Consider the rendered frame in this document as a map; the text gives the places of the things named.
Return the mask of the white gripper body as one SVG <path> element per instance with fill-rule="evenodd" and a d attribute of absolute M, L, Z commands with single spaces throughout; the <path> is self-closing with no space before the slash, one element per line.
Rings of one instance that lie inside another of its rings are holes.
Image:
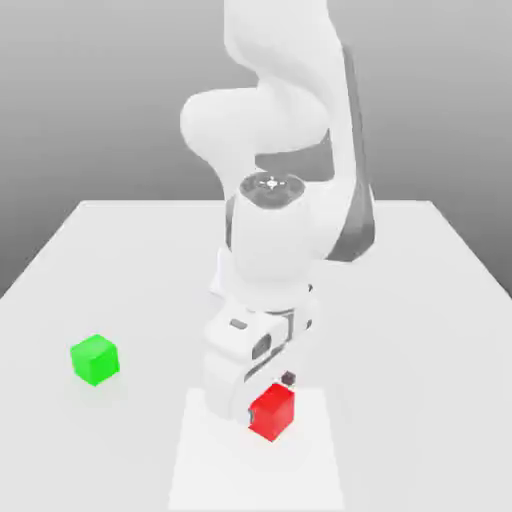
<path fill-rule="evenodd" d="M 248 425 L 248 409 L 284 372 L 298 374 L 297 364 L 285 350 L 275 350 L 252 367 L 207 349 L 203 356 L 203 385 L 206 405 L 226 420 Z"/>

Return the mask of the small red cube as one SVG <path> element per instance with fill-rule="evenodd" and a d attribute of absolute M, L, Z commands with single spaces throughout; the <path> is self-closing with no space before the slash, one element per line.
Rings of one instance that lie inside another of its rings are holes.
<path fill-rule="evenodd" d="M 250 406 L 255 412 L 249 428 L 273 442 L 293 422 L 295 394 L 287 387 L 273 383 Z"/>

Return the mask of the small green cube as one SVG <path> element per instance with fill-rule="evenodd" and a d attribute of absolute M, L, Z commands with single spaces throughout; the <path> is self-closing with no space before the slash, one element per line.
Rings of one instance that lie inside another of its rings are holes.
<path fill-rule="evenodd" d="M 75 374 L 92 386 L 120 371 L 117 346 L 100 334 L 72 346 L 70 356 Z"/>

